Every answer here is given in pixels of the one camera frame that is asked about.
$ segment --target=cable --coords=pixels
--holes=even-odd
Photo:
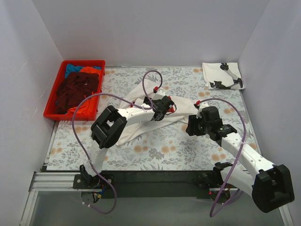
[[[103,190],[100,192],[100,195],[102,195],[102,194],[104,193],[106,187],[107,187],[107,186],[105,186],[105,187],[103,188]]]
[[[224,192],[228,192],[228,191],[230,191],[230,189],[231,189],[231,185],[229,184],[229,187],[228,187],[228,189],[226,190],[226,188],[227,188],[227,186],[225,186],[225,188],[224,188]]]
[[[93,203],[96,203],[98,200],[95,199],[94,194],[92,193]]]
[[[223,102],[225,102],[225,103],[227,103],[227,104],[229,104],[230,106],[232,106],[233,108],[234,108],[234,110],[237,112],[237,114],[239,115],[239,117],[240,117],[240,120],[241,120],[241,122],[242,122],[242,124],[243,124],[243,128],[244,128],[244,134],[243,134],[243,138],[241,139],[241,141],[242,141],[242,144],[240,145],[240,148],[239,148],[239,151],[238,151],[238,153],[237,153],[237,156],[236,156],[236,158],[235,158],[235,161],[233,162],[233,165],[232,165],[232,167],[231,167],[231,169],[230,169],[230,171],[229,171],[229,173],[227,174],[227,176],[226,176],[226,178],[225,178],[225,180],[224,180],[224,183],[222,184],[222,186],[221,186],[221,189],[219,190],[219,192],[218,192],[218,194],[217,194],[217,196],[216,196],[216,198],[215,198],[215,200],[214,200],[214,202],[213,202],[213,205],[212,205],[212,208],[211,208],[211,210],[210,210],[210,214],[209,214],[209,216],[212,218],[212,217],[214,217],[219,211],[221,211],[221,209],[222,208],[224,208],[229,202],[230,203],[233,203],[234,201],[233,201],[233,199],[234,199],[234,197],[238,194],[238,192],[240,191],[239,189],[234,193],[234,195],[231,197],[231,198],[229,198],[215,213],[213,213],[213,211],[214,211],[214,209],[215,209],[215,206],[216,206],[216,204],[217,204],[217,201],[219,200],[219,198],[220,198],[220,196],[221,196],[221,194],[222,194],[222,192],[223,192],[223,190],[224,190],[224,188],[225,188],[225,186],[227,185],[227,182],[228,182],[228,180],[229,180],[229,177],[231,176],[231,174],[232,174],[232,172],[233,172],[233,170],[234,170],[234,168],[235,168],[235,166],[236,166],[236,164],[237,164],[237,162],[238,162],[238,159],[239,159],[239,157],[240,157],[240,154],[241,154],[241,152],[242,152],[242,150],[243,150],[243,146],[244,146],[244,141],[245,141],[245,139],[246,139],[246,124],[245,124],[245,121],[244,121],[244,119],[243,119],[243,116],[241,115],[241,113],[239,112],[239,110],[232,104],[232,103],[230,103],[229,101],[227,101],[227,100],[223,100],[223,99],[220,99],[220,98],[209,98],[209,99],[206,99],[206,100],[201,100],[200,101],[200,103],[202,103],[202,102],[205,102],[205,101],[209,101],[209,100],[219,100],[219,101],[223,101]]]
[[[143,88],[143,91],[144,91],[146,97],[148,98],[148,100],[150,101],[150,104],[151,104],[149,108],[144,108],[145,110],[151,110],[151,109],[153,109],[153,102],[152,102],[151,98],[149,97],[149,95],[147,94],[147,92],[146,92],[146,90],[145,90],[145,86],[144,86],[144,79],[145,79],[146,75],[147,75],[148,73],[150,73],[150,72],[155,72],[155,73],[159,74],[159,76],[160,76],[160,78],[161,78],[161,83],[160,83],[160,85],[159,85],[158,88],[160,88],[160,87],[162,86],[162,83],[163,83],[163,78],[162,78],[161,73],[158,72],[158,71],[156,71],[156,70],[150,70],[150,71],[147,71],[147,72],[144,74],[144,76],[143,76],[143,78],[142,78],[142,88]],[[125,99],[123,99],[123,98],[121,98],[121,97],[118,97],[118,96],[113,95],[113,94],[110,94],[110,93],[96,93],[96,94],[90,95],[90,96],[88,96],[87,98],[85,98],[85,99],[77,106],[77,108],[75,109],[75,111],[74,111],[74,113],[73,113],[73,116],[72,116],[72,122],[71,122],[71,123],[72,123],[72,130],[73,130],[74,136],[75,136],[75,138],[77,139],[77,141],[78,141],[79,145],[81,146],[81,148],[84,150],[84,152],[85,152],[85,154],[86,154],[86,156],[87,156],[87,158],[88,158],[88,161],[89,161],[89,163],[90,163],[90,165],[91,165],[91,168],[92,168],[93,171],[100,177],[101,180],[103,180],[105,183],[107,183],[107,184],[111,187],[111,189],[112,189],[113,192],[114,192],[114,204],[113,204],[113,207],[112,207],[109,211],[107,211],[107,212],[105,212],[105,211],[103,211],[103,210],[100,210],[100,209],[98,209],[96,206],[93,206],[93,205],[91,205],[91,204],[89,204],[89,203],[83,202],[83,204],[87,205],[88,207],[91,207],[91,208],[95,209],[96,211],[98,211],[98,212],[100,212],[100,213],[102,213],[102,214],[109,214],[109,213],[111,213],[111,212],[115,209],[115,206],[116,206],[116,203],[117,203],[117,193],[116,193],[116,190],[115,190],[114,186],[113,186],[109,181],[107,181],[106,178],[104,178],[102,175],[100,175],[100,174],[98,173],[98,171],[95,169],[94,165],[92,164],[91,158],[90,158],[90,156],[89,156],[87,150],[86,150],[85,147],[83,146],[82,142],[80,141],[80,139],[79,139],[79,137],[78,137],[78,135],[77,135],[77,133],[76,133],[75,126],[74,126],[74,120],[75,120],[76,113],[77,113],[77,111],[79,110],[79,108],[82,106],[82,104],[83,104],[85,101],[87,101],[87,100],[89,100],[90,98],[92,98],[92,97],[96,97],[96,96],[104,96],[104,95],[106,95],[106,96],[111,96],[111,97],[115,97],[115,98],[117,98],[117,99],[119,99],[119,100],[122,100],[122,101],[124,101],[124,102],[126,102],[126,103],[128,103],[128,104],[130,104],[130,105],[132,105],[132,106],[135,106],[135,107],[137,107],[137,108],[140,108],[140,109],[142,109],[143,107],[141,107],[141,106],[139,106],[139,105],[136,105],[136,104],[133,104],[133,103],[130,102],[130,101],[127,101],[127,100],[125,100]]]
[[[233,198],[231,199],[231,201],[228,202],[228,205],[233,204],[234,202],[236,202],[241,197],[241,195],[243,193],[244,193],[243,191],[240,191],[239,194],[234,195]]]
[[[96,188],[98,185],[99,185],[99,183],[100,183],[100,178],[99,178],[99,180],[98,180],[98,184],[97,185],[95,185],[94,187],[92,187],[92,188]]]
[[[177,111],[177,105],[176,104],[174,104],[174,107],[175,107],[175,110],[173,111],[173,112],[171,112],[171,113],[169,113],[169,114],[165,114],[165,115],[171,115],[172,113],[175,113],[176,111]]]

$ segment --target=gray floor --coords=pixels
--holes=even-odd
[[[113,200],[100,200],[108,209]],[[31,226],[283,226],[279,210],[264,214],[244,194],[236,203],[209,217],[209,202],[194,198],[119,198],[116,209],[102,215],[81,204],[78,192],[39,192]]]

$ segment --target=red plastic bin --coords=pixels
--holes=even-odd
[[[51,90],[47,105],[45,107],[44,111],[44,117],[55,120],[55,121],[70,121],[72,120],[72,115],[65,115],[65,114],[55,114],[55,110],[57,106],[56,103],[56,91],[58,90],[60,84],[65,79],[65,71],[67,64],[72,64],[74,66],[83,66],[83,67],[93,67],[98,66],[102,68],[101,76],[99,76],[99,84],[97,92],[101,92],[101,87],[103,83],[103,75],[104,75],[104,67],[105,67],[105,61],[104,60],[64,60],[61,64],[60,70],[57,73],[57,77],[55,79],[55,83],[53,85],[53,88]],[[99,103],[99,97],[93,97],[91,98],[91,104],[90,108],[93,109],[93,114],[90,115],[76,115],[75,120],[76,121],[94,121],[96,119],[96,111]]]

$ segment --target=white wall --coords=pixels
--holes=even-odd
[[[32,0],[64,59],[237,61],[269,0]]]
[[[301,3],[270,0],[239,58],[246,106],[263,155],[286,165],[301,225]]]
[[[43,118],[63,60],[31,0],[0,0],[0,225],[19,225],[53,127]]]

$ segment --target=white cloth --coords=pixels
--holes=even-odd
[[[153,89],[158,85],[150,80],[145,79],[144,86],[147,94],[150,97],[153,97],[154,96]],[[144,97],[145,94],[141,82],[124,99],[130,102],[135,101],[135,104],[141,105],[143,103]],[[135,137],[139,136],[142,133],[147,133],[155,129],[159,129],[163,126],[167,126],[176,121],[188,123],[188,116],[191,114],[197,114],[198,110],[193,105],[196,102],[196,100],[192,101],[183,97],[176,97],[176,96],[174,97],[171,96],[171,99],[177,106],[177,110],[174,113],[170,115],[165,115],[164,119],[161,121],[144,121],[125,127],[116,145],[125,144],[126,142],[131,141],[132,139],[134,139]],[[129,108],[129,107],[130,104],[124,101],[121,101],[120,104],[118,105],[118,108]]]
[[[208,89],[217,89],[216,86],[214,85],[216,81],[221,82],[221,84],[225,87],[230,87],[230,89],[244,89],[245,88],[244,85],[241,88],[240,84],[234,83],[234,80],[237,80],[238,78],[241,79],[241,74],[238,69],[238,64],[227,63],[227,65],[229,66],[229,69],[227,71],[222,70],[221,65],[222,65],[221,63],[202,64],[203,76]]]

